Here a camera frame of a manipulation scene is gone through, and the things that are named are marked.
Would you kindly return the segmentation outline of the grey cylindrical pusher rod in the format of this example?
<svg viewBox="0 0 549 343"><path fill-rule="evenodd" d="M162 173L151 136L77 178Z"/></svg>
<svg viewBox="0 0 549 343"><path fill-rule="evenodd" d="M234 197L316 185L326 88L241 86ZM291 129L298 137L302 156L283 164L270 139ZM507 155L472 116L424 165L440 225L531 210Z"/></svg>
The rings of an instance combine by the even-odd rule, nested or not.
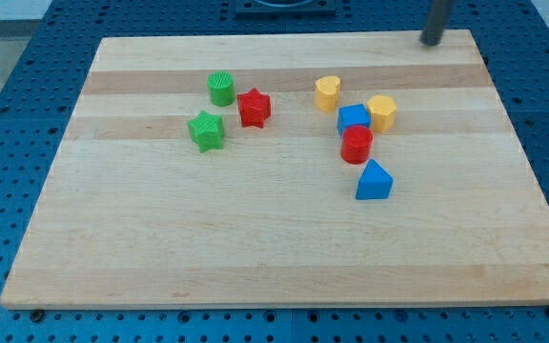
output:
<svg viewBox="0 0 549 343"><path fill-rule="evenodd" d="M455 0L432 0L419 41L427 47L440 44L443 33L450 21Z"/></svg>

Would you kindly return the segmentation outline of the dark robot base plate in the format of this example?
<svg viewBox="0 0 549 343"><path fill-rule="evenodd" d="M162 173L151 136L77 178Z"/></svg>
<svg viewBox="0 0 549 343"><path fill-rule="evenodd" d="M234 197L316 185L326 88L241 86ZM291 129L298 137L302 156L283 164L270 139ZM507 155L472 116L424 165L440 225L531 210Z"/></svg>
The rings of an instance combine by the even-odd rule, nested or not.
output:
<svg viewBox="0 0 549 343"><path fill-rule="evenodd" d="M233 0L236 17L333 14L336 0Z"/></svg>

